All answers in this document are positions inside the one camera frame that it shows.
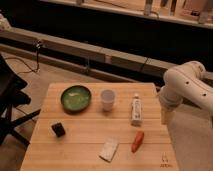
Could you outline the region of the cream stick end effector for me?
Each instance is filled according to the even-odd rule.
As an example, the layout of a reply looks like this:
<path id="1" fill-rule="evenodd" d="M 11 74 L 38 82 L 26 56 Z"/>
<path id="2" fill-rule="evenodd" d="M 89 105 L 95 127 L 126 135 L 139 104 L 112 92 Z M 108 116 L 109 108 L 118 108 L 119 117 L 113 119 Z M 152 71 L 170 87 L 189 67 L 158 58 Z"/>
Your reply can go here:
<path id="1" fill-rule="evenodd" d="M 167 108 L 162 108 L 161 109 L 161 123 L 163 125 L 167 125 L 173 118 L 173 111 L 169 110 Z"/>

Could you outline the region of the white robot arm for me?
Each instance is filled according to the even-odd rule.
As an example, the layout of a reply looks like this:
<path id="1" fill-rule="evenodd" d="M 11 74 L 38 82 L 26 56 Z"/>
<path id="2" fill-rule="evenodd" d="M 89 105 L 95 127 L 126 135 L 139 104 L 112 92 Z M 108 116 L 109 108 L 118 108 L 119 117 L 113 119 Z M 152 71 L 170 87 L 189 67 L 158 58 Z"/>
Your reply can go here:
<path id="1" fill-rule="evenodd" d="M 173 110 L 186 98 L 213 116 L 213 87 L 202 81 L 206 69 L 199 61 L 190 61 L 169 68 L 163 75 L 164 86 L 158 97 L 161 104 L 161 123 L 167 125 Z"/>

